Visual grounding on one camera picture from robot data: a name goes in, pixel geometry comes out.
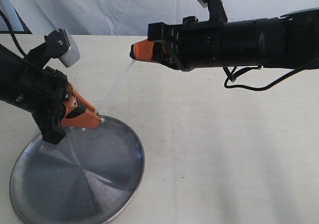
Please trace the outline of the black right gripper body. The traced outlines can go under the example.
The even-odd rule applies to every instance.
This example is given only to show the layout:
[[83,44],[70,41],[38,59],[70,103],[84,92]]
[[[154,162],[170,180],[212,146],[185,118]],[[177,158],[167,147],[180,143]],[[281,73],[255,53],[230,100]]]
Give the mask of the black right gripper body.
[[164,22],[148,25],[148,41],[160,43],[178,70],[223,67],[221,34],[224,22],[183,18],[182,24]]

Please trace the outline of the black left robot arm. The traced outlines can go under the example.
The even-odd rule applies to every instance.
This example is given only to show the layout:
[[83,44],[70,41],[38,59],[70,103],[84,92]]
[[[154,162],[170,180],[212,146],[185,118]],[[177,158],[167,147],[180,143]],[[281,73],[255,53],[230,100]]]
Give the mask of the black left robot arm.
[[97,128],[101,118],[68,82],[51,67],[28,63],[0,47],[0,99],[31,113],[44,141],[58,144],[66,127]]

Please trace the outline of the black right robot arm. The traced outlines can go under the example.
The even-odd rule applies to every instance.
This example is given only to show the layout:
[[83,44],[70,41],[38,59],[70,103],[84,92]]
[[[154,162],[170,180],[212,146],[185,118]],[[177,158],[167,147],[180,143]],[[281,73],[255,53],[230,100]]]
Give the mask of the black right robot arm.
[[187,17],[179,25],[148,26],[130,57],[188,72],[198,68],[263,66],[295,69],[319,57],[319,11],[235,22]]

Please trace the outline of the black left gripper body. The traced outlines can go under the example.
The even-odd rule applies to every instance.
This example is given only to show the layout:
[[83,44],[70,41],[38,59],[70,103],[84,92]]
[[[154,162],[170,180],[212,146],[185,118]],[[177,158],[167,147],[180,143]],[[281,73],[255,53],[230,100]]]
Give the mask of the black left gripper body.
[[31,113],[45,142],[57,145],[65,136],[62,116],[67,76],[49,66],[26,69],[19,84],[22,88],[22,108]]

